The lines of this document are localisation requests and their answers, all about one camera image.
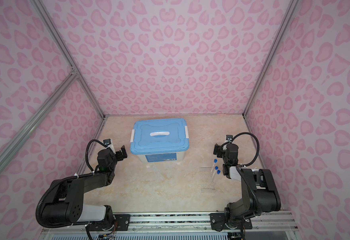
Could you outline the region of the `clear test tube rack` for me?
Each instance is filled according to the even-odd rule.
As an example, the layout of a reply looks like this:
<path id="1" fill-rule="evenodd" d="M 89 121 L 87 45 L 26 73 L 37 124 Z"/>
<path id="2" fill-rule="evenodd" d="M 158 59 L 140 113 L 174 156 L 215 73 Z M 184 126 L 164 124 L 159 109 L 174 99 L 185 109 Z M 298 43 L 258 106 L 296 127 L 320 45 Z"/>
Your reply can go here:
<path id="1" fill-rule="evenodd" d="M 212 189 L 211 186 L 211 167 L 202 167 L 199 169 L 199 177 L 201 181 L 202 193 L 214 193 L 216 189 Z"/>

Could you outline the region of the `blue plastic bin lid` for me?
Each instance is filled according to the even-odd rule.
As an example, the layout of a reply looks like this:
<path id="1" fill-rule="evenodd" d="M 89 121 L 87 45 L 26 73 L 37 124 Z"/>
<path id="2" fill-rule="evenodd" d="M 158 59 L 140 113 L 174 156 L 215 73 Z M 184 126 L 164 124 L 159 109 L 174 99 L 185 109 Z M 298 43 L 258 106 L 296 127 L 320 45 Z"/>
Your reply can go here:
<path id="1" fill-rule="evenodd" d="M 156 119 L 134 124 L 130 151 L 135 155 L 184 152 L 190 146 L 185 119 Z"/>

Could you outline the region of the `white plastic storage bin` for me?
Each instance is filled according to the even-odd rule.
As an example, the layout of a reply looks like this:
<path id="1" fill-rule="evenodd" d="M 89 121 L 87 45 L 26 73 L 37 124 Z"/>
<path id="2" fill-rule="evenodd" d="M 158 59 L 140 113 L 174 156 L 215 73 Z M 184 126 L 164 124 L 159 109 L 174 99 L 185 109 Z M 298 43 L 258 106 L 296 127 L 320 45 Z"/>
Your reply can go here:
<path id="1" fill-rule="evenodd" d="M 186 151 L 174 152 L 174 153 L 162 153 L 162 154 L 136 155 L 136 156 L 138 156 L 142 162 L 147 162 L 147 163 L 170 162 L 170 161 L 183 160 L 185 152 Z"/>

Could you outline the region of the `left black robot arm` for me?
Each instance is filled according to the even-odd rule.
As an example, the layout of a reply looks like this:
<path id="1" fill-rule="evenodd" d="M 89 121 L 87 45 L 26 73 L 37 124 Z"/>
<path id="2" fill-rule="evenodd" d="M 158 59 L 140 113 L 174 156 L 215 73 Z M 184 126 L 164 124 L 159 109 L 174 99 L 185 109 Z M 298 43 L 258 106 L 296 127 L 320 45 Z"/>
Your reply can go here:
<path id="1" fill-rule="evenodd" d="M 125 146 L 117 152 L 110 148 L 98 152 L 98 168 L 84 175 L 54 180 L 36 207 L 36 220 L 44 228 L 91 225 L 94 230 L 108 230 L 115 226 L 111 206 L 84 204 L 84 194 L 109 186 L 117 163 L 128 157 Z"/>

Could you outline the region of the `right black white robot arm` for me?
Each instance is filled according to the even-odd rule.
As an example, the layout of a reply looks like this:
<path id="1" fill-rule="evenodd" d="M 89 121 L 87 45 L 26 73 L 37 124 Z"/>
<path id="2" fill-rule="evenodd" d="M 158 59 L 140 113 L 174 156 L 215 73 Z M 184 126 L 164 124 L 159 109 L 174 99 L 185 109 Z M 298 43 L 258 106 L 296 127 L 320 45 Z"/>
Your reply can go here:
<path id="1" fill-rule="evenodd" d="M 214 155 L 223 159 L 223 175 L 241 182 L 242 198 L 228 203 L 222 214 L 210 214 L 211 227 L 244 230 L 251 227 L 251 218 L 281 210 L 281 198 L 270 170 L 252 170 L 238 162 L 239 147 L 233 143 L 214 146 Z"/>

